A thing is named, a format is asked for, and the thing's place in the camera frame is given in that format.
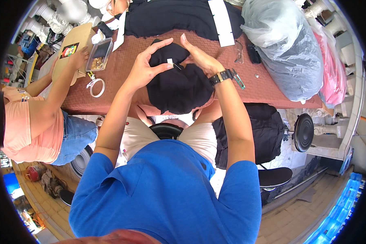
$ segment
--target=pink t-shirt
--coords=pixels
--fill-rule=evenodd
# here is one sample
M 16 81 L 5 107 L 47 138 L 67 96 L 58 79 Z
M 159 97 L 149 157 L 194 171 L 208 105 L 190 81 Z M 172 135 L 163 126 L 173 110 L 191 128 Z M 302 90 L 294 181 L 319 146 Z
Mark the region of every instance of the pink t-shirt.
M 31 97 L 25 90 L 4 87 L 4 97 L 10 102 L 5 105 L 5 135 L 3 152 L 18 162 L 39 161 L 53 163 L 61 150 L 63 139 L 63 114 L 60 110 L 52 126 L 31 139 L 28 101 L 44 100 Z

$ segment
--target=blue t-shirt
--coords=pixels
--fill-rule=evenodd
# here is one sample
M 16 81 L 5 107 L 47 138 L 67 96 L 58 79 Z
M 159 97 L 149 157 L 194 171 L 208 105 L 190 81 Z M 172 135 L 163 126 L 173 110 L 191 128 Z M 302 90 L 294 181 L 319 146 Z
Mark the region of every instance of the blue t-shirt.
M 22 39 L 20 39 L 19 46 L 22 48 L 22 52 L 25 53 L 27 56 L 31 56 L 34 54 L 34 51 L 37 49 L 38 42 L 35 40 L 35 38 L 30 41 L 30 36 L 23 35 Z
M 115 169 L 95 153 L 74 194 L 69 224 L 77 237 L 130 229 L 163 244 L 254 243 L 261 219 L 256 165 L 233 164 L 218 199 L 212 172 L 209 161 L 177 140 L 150 143 Z

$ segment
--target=metal pole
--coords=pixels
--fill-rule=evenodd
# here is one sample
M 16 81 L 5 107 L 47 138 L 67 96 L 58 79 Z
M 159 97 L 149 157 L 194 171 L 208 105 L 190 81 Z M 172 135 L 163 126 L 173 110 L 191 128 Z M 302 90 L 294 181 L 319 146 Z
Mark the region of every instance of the metal pole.
M 31 61 L 28 61 L 27 59 L 20 58 L 18 56 L 14 56 L 14 55 L 11 55 L 11 54 L 7 54 L 7 55 L 10 56 L 13 59 L 20 59 L 22 61 L 25 61 L 25 62 L 28 62 L 28 63 L 32 63 Z
M 326 170 L 326 169 L 328 169 L 328 167 L 327 167 L 327 168 L 325 168 L 325 169 L 322 169 L 322 170 L 320 170 L 319 172 L 315 173 L 314 175 L 310 176 L 309 178 L 307 178 L 307 179 L 306 179 L 306 180 L 304 180 L 303 182 L 299 183 L 299 184 L 298 184 L 298 185 L 296 185 L 295 187 L 290 188 L 290 189 L 288 189 L 287 191 L 285 191 L 284 193 L 279 194 L 279 195 L 278 195 L 278 196 L 276 196 L 274 199 L 277 199 L 278 197 L 283 196 L 283 195 L 285 195 L 286 193 L 288 193 L 288 192 L 290 192 L 290 191 L 294 190 L 295 188 L 299 187 L 300 185 L 302 185 L 303 183 L 305 183 L 305 182 L 307 182 L 308 180 L 312 179 L 313 177 L 315 177 L 316 175 L 320 174 L 321 172 L 323 172 L 323 171 L 324 171 L 324 170 Z

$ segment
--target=hand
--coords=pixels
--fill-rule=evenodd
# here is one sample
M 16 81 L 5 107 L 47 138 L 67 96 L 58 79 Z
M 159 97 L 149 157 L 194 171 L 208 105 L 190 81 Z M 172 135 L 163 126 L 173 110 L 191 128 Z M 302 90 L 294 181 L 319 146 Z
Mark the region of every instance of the hand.
M 89 52 L 87 51 L 88 46 L 83 47 L 71 56 L 69 56 L 68 65 L 78 70 L 81 66 L 87 63 Z
M 50 67 L 50 71 L 49 71 L 49 75 L 50 77 L 53 75 L 53 70 L 54 70 L 54 66 L 56 65 L 56 62 L 57 60 L 59 59 L 59 57 L 56 57 L 54 60 L 53 60 L 53 64 L 51 65 Z
M 196 64 L 208 77 L 225 70 L 219 61 L 188 42 L 184 33 L 180 37 L 180 43 L 190 52 L 190 56 L 184 62 Z
M 145 51 L 141 52 L 137 56 L 132 67 L 132 71 L 130 71 L 129 76 L 125 81 L 126 85 L 134 90 L 138 90 L 146 86 L 157 74 L 172 69 L 173 65 L 168 63 L 151 67 L 149 65 L 149 60 L 155 51 L 163 46 L 171 44 L 173 40 L 173 38 L 170 38 L 161 42 L 153 43 Z

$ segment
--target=eyeglasses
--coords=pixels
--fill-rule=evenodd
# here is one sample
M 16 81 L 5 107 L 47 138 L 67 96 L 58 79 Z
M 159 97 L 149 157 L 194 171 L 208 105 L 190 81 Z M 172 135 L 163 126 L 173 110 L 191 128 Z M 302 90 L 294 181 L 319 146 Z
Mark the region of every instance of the eyeglasses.
M 243 45 L 237 40 L 235 40 L 234 50 L 236 52 L 236 60 L 234 62 L 243 64 L 244 63 Z

